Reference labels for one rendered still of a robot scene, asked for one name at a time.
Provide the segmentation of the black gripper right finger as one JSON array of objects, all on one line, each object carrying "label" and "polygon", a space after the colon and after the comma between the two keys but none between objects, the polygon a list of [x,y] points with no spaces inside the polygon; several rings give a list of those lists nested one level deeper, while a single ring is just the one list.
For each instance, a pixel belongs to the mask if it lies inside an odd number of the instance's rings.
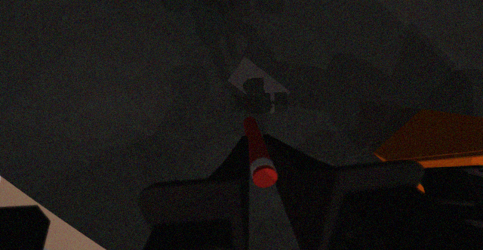
[{"label": "black gripper right finger", "polygon": [[417,188],[424,176],[424,167],[415,161],[332,166],[269,134],[263,141],[300,250],[327,250],[345,194],[403,185]]}]

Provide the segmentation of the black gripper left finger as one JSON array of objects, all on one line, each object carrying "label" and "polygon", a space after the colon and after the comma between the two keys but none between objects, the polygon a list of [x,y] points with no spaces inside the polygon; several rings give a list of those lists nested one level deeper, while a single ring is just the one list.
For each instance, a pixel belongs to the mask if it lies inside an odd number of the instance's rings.
[{"label": "black gripper left finger", "polygon": [[151,184],[137,203],[151,232],[156,224],[228,219],[235,250],[248,250],[249,184],[249,143],[242,136],[211,176]]}]

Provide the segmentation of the red peg with white band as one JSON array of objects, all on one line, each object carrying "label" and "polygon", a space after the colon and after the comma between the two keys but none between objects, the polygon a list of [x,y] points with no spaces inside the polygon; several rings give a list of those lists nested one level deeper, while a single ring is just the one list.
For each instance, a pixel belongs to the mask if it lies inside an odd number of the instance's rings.
[{"label": "red peg with white band", "polygon": [[259,187],[270,187],[278,179],[275,166],[269,156],[255,118],[244,120],[245,136],[248,137],[249,159],[254,183]]}]

